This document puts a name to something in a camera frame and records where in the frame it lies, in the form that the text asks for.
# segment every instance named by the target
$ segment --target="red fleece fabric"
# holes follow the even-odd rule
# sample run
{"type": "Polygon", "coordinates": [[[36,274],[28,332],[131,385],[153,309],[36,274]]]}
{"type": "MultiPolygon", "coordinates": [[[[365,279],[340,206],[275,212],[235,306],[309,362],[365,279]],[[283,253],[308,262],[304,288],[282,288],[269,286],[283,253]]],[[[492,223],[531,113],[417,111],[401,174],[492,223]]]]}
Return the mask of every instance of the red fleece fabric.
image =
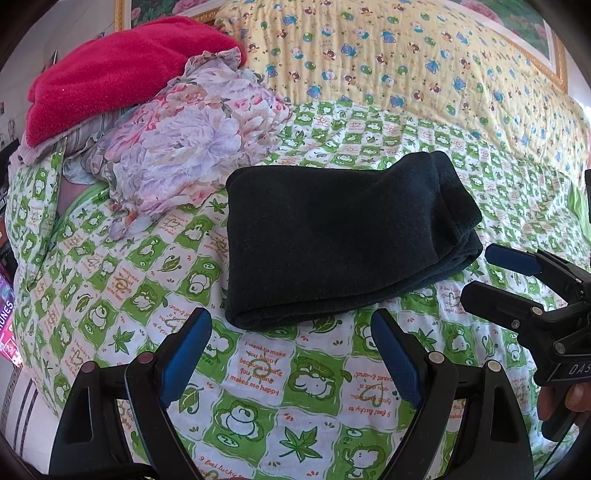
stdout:
{"type": "Polygon", "coordinates": [[[166,17],[90,40],[39,75],[27,99],[30,147],[99,113],[146,102],[204,51],[240,47],[213,27],[166,17]]]}

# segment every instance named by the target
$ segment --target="folded clothes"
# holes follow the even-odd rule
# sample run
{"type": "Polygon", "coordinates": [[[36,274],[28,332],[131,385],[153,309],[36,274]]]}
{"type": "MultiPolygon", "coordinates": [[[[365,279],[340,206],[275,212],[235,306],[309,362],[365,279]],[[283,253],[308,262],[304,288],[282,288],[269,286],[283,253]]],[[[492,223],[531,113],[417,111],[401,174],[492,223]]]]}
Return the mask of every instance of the folded clothes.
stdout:
{"type": "Polygon", "coordinates": [[[190,57],[237,46],[188,17],[161,18],[86,42],[31,85],[27,145],[35,147],[99,113],[146,102],[183,73],[190,57]]]}
{"type": "Polygon", "coordinates": [[[30,166],[48,153],[59,151],[64,152],[64,157],[69,157],[83,150],[89,138],[102,137],[127,110],[129,108],[118,108],[91,116],[67,130],[47,138],[34,147],[27,144],[27,136],[25,135],[23,143],[17,149],[18,159],[25,165],[30,166]]]}
{"type": "Polygon", "coordinates": [[[240,62],[236,47],[192,57],[182,77],[82,154],[82,168],[109,184],[112,239],[146,230],[178,205],[201,206],[230,173],[279,147],[289,105],[240,62]]]}
{"type": "Polygon", "coordinates": [[[257,166],[226,182],[227,320],[266,329],[444,280],[482,252],[482,215],[445,153],[387,170],[257,166]]]}

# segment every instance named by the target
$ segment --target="green and white checkered quilt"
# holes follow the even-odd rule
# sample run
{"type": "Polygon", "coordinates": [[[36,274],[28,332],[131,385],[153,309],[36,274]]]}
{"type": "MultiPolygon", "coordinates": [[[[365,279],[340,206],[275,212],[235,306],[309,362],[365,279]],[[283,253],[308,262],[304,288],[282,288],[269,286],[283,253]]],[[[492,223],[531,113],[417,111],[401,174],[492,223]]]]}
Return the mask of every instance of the green and white checkered quilt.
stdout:
{"type": "MultiPolygon", "coordinates": [[[[404,154],[442,150],[483,213],[482,242],[543,248],[589,264],[577,216],[580,193],[558,171],[516,160],[460,129],[341,102],[297,107],[283,144],[264,164],[387,168],[404,154]]],[[[413,411],[402,401],[371,338],[367,307],[298,326],[244,332],[224,319],[228,282],[228,199],[182,206],[131,239],[110,241],[113,214],[103,184],[87,190],[57,222],[59,154],[22,167],[7,207],[17,253],[14,328],[24,362],[59,413],[82,363],[129,362],[176,332],[197,306],[213,334],[169,415],[207,479],[376,478],[413,411]]],[[[372,248],[368,235],[367,248],[372,248]]],[[[464,272],[380,304],[429,350],[453,362],[503,364],[539,467],[553,448],[540,433],[531,356],[515,334],[465,313],[463,285],[480,280],[556,308],[537,280],[479,259],[464,272]]],[[[130,409],[120,405],[130,445],[145,458],[130,409]]],[[[438,456],[443,473],[459,428],[456,403],[438,456]]],[[[566,450],[576,436],[564,443],[566,450]]]]}

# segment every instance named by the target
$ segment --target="flower painting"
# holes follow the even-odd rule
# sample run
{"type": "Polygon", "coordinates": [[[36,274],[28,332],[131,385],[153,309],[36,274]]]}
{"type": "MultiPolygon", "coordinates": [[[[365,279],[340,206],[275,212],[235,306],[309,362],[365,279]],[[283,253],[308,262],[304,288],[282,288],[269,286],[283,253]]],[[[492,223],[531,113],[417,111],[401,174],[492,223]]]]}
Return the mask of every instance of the flower painting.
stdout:
{"type": "Polygon", "coordinates": [[[129,20],[134,28],[170,15],[195,17],[220,7],[222,3],[220,0],[131,0],[129,20]]]}
{"type": "Polygon", "coordinates": [[[511,30],[547,59],[550,46],[544,19],[524,0],[452,0],[511,30]]]}

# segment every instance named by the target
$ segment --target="hand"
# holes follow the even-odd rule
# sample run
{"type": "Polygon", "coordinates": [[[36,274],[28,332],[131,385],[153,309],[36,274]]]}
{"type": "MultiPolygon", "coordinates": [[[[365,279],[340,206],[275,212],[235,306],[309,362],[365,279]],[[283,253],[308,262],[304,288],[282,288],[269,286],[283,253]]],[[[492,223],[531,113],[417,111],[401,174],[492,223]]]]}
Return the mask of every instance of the hand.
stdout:
{"type": "MultiPolygon", "coordinates": [[[[538,418],[548,420],[558,406],[561,398],[556,395],[553,387],[542,387],[538,397],[538,418]]],[[[591,382],[577,383],[569,388],[564,404],[571,411],[587,412],[577,419],[577,425],[581,426],[587,420],[591,411],[591,382]]]]}

